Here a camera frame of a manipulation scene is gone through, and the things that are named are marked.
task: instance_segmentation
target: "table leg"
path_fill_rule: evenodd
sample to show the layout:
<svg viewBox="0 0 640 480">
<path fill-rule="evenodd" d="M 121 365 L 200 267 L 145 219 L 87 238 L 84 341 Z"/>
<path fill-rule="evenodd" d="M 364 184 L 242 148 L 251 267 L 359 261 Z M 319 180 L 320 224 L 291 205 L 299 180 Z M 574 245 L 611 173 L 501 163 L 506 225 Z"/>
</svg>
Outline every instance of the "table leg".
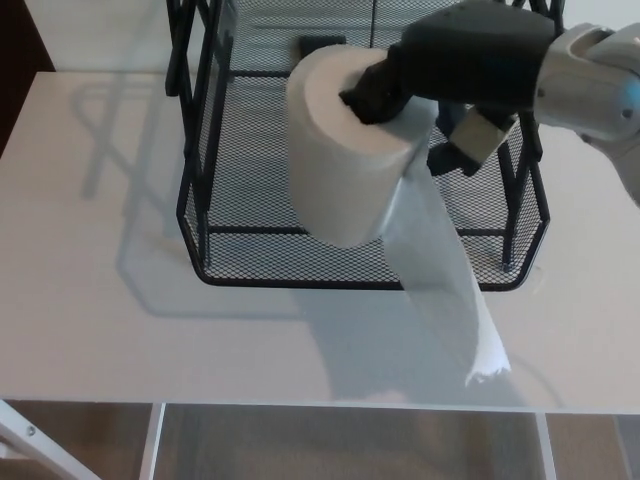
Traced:
<svg viewBox="0 0 640 480">
<path fill-rule="evenodd" d="M 547 425 L 547 416 L 544 413 L 536 413 L 536 427 L 540 441 L 544 478 L 545 480 L 557 480 L 556 467 L 553 462 L 553 449 L 551 448 L 551 437 L 549 436 L 549 426 Z"/>
<path fill-rule="evenodd" d="M 631 468 L 631 463 L 629 462 L 629 450 L 627 450 L 627 445 L 622 437 L 622 432 L 620 431 L 620 417 L 614 415 L 613 421 L 616 426 L 616 436 L 618 437 L 618 448 L 622 454 L 622 461 L 624 462 L 624 468 L 627 471 L 627 476 L 629 478 L 635 478 L 633 475 L 633 469 Z"/>
<path fill-rule="evenodd" d="M 65 480 L 100 480 L 6 402 L 0 401 L 0 436 L 28 458 Z"/>
<path fill-rule="evenodd" d="M 154 403 L 151 408 L 147 440 L 144 445 L 144 454 L 142 455 L 142 464 L 140 466 L 140 480 L 153 480 L 158 448 L 160 447 L 160 437 L 162 436 L 165 406 L 166 404 L 164 403 Z"/>
</svg>

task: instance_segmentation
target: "paper towel roll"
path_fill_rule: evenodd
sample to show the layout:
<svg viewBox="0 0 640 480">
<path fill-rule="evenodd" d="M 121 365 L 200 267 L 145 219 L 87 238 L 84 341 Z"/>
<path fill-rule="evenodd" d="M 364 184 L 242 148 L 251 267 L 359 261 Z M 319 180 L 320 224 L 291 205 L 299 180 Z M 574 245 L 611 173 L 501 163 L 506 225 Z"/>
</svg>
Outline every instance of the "paper towel roll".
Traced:
<svg viewBox="0 0 640 480">
<path fill-rule="evenodd" d="M 287 83 L 289 178 L 300 223 L 316 238 L 353 247 L 379 236 L 416 149 L 437 115 L 414 99 L 393 121 L 362 125 L 339 97 L 384 50 L 336 45 L 304 58 Z"/>
<path fill-rule="evenodd" d="M 338 94 L 381 50 L 327 47 L 287 84 L 289 184 L 299 220 L 340 247 L 381 235 L 385 256 L 467 382 L 510 368 L 464 247 L 426 166 L 437 104 L 412 98 L 396 119 L 363 125 Z"/>
</svg>

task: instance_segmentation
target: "white table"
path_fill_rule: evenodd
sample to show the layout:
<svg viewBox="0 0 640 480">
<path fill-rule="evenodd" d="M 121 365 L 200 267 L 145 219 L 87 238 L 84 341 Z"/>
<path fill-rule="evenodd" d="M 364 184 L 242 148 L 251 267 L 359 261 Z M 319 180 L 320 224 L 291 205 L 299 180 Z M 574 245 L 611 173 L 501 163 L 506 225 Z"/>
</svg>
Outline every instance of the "white table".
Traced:
<svg viewBox="0 0 640 480">
<path fill-rule="evenodd" d="M 196 278 L 163 82 L 37 76 L 0 160 L 0 398 L 640 412 L 640 210 L 573 134 L 541 132 L 552 223 L 530 279 L 487 295 L 513 372 L 465 387 L 402 292 Z"/>
</svg>

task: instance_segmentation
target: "wire mesh basket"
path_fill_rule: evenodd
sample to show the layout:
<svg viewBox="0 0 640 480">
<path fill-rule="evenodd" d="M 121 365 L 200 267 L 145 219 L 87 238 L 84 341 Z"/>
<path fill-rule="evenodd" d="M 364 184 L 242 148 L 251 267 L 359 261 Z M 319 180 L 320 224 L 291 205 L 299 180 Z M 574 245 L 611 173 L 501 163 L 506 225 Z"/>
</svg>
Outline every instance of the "wire mesh basket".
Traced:
<svg viewBox="0 0 640 480">
<path fill-rule="evenodd" d="M 381 241 L 338 249 L 298 224 L 287 187 L 285 84 L 301 36 L 338 35 L 351 45 L 388 47 L 406 25 L 454 3 L 167 0 L 174 47 L 166 87 L 180 97 L 185 129 L 177 216 L 204 282 L 402 288 Z M 192 90 L 186 51 L 197 16 L 205 35 Z M 524 281 L 549 222 L 538 126 L 530 113 L 519 119 L 476 175 L 453 171 L 436 179 L 483 290 L 510 290 Z M 438 130 L 432 145 L 446 141 Z"/>
</svg>

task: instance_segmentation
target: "gray robot arm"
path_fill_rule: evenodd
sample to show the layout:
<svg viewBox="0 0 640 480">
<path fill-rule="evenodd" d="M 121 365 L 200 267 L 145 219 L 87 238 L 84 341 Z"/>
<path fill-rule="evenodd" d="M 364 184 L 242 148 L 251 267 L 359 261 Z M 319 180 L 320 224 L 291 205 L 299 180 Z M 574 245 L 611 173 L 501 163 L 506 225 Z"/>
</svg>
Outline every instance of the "gray robot arm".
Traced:
<svg viewBox="0 0 640 480">
<path fill-rule="evenodd" d="M 640 23 L 561 35 L 542 63 L 534 114 L 604 153 L 640 206 Z"/>
</svg>

